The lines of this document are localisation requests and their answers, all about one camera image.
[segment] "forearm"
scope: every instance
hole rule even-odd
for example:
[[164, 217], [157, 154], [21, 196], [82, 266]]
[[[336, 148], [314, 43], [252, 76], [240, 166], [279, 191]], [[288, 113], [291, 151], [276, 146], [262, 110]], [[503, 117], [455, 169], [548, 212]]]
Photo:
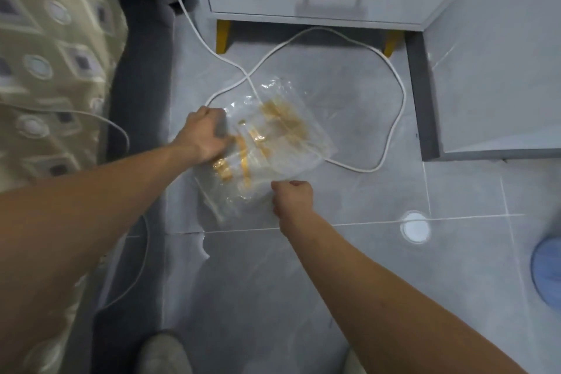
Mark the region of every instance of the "forearm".
[[317, 214], [284, 232], [368, 373], [523, 373], [508, 356], [345, 241]]
[[195, 158], [168, 146], [0, 194], [4, 349], [5, 337], [19, 339], [19, 332], [58, 305]]

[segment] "plastic bag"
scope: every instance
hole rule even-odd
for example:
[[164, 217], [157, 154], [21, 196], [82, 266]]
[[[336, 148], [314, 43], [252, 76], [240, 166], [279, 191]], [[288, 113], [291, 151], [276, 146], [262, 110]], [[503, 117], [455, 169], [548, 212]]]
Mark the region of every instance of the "plastic bag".
[[218, 222], [243, 214], [270, 195], [272, 180], [311, 170], [337, 149], [287, 80], [256, 87], [225, 108], [235, 143], [225, 155], [196, 166], [197, 181]]

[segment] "white circular object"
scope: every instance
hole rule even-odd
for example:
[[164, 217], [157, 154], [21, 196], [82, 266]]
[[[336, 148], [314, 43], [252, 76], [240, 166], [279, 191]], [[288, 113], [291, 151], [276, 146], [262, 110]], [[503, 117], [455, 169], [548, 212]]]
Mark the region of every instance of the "white circular object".
[[31, 139], [44, 138], [49, 134], [47, 123], [31, 114], [20, 115], [16, 120], [16, 127], [23, 136]]
[[422, 244], [430, 238], [430, 224], [424, 214], [418, 211], [405, 213], [401, 218], [403, 238], [413, 244]]
[[49, 80], [53, 76], [53, 69], [49, 61], [39, 55], [25, 55], [24, 65], [29, 73], [41, 80]]
[[57, 23], [68, 25], [72, 22], [72, 17], [68, 13], [68, 9], [66, 9], [62, 3], [56, 0], [46, 0], [44, 6], [49, 16]]
[[103, 115], [103, 104], [105, 100], [103, 98], [92, 98], [90, 100], [90, 112], [95, 115]]

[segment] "shoe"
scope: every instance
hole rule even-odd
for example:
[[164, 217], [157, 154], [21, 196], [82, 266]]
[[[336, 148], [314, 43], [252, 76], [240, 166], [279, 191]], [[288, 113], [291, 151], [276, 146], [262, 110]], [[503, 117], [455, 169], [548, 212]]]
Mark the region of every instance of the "shoe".
[[135, 374], [193, 374], [183, 345], [174, 336], [158, 333], [140, 349]]
[[561, 312], [561, 237], [546, 238], [536, 246], [530, 269], [541, 299]]
[[345, 359], [345, 365], [343, 367], [343, 374], [366, 374], [364, 368], [360, 364], [356, 353], [351, 348], [347, 353], [347, 359]]

